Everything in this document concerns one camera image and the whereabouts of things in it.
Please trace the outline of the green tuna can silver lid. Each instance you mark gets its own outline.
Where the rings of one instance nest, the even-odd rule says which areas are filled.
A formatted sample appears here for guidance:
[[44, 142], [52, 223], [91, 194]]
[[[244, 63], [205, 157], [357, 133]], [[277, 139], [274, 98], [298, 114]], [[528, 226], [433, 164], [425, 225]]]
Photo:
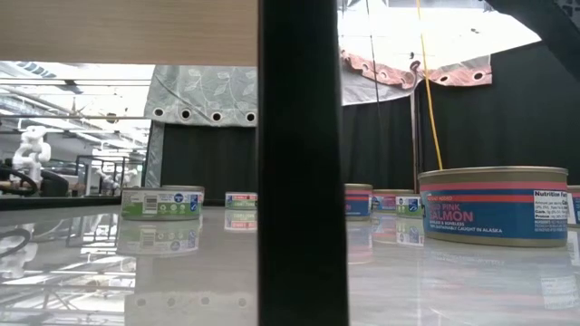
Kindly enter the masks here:
[[121, 217], [139, 221], [199, 219], [204, 193], [165, 191], [161, 187], [125, 188], [121, 193]]
[[225, 208], [233, 210], [256, 210], [257, 193], [226, 192]]

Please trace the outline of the black shelf side panel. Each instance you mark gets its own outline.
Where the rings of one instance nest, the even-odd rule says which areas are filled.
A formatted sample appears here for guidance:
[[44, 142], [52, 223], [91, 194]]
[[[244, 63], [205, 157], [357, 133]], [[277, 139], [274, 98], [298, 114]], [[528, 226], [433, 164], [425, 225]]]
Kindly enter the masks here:
[[259, 0], [259, 326], [349, 326], [337, 13]]

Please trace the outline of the light wooden shelf board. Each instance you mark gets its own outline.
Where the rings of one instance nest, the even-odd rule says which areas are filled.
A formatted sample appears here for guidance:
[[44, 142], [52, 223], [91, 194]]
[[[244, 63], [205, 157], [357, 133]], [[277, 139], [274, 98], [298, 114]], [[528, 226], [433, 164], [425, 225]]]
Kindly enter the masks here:
[[0, 60], [253, 66], [257, 0], [0, 0]]

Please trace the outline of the black curtain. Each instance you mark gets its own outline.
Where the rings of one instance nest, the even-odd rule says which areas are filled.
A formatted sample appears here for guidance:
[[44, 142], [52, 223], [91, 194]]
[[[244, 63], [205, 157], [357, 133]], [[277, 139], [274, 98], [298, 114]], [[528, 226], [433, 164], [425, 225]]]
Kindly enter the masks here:
[[244, 127], [165, 126], [160, 183], [201, 186], [210, 204], [227, 192], [257, 191], [256, 130]]
[[580, 185], [580, 82], [543, 43], [491, 56], [492, 83], [421, 84], [420, 168], [566, 168]]
[[412, 189], [413, 145], [408, 97], [343, 107], [341, 166], [346, 183]]

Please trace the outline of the grey leaf-pattern curtain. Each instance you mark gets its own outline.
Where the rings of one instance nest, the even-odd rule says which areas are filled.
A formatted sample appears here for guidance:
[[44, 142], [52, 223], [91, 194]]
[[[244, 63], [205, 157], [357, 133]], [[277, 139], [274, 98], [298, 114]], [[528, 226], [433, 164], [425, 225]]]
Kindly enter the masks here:
[[143, 117], [151, 120], [144, 185], [161, 185], [162, 141], [168, 124], [202, 127], [255, 127], [255, 67], [157, 65]]

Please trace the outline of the grey stand pole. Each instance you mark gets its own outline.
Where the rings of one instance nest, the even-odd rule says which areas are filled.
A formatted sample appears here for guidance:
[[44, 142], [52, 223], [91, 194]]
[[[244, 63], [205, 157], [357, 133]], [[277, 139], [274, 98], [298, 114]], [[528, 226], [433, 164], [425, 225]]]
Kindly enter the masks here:
[[412, 175], [413, 191], [418, 192], [418, 144], [417, 144], [417, 118], [416, 118], [416, 101], [415, 91], [410, 94], [410, 113], [411, 113], [411, 153], [412, 153]]

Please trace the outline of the pink eyelet curtain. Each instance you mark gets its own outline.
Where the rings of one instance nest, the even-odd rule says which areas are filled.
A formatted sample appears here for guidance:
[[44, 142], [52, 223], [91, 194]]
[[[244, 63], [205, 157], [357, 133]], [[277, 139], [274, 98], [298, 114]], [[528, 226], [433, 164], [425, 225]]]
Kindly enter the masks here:
[[384, 63], [376, 63], [371, 59], [348, 53], [345, 50], [341, 50], [340, 55], [348, 70], [355, 74], [378, 82], [380, 85], [397, 87], [402, 90], [414, 88], [426, 77], [431, 82], [443, 86], [473, 87], [492, 83], [489, 56], [426, 70], [420, 60], [412, 60], [408, 68], [399, 69]]

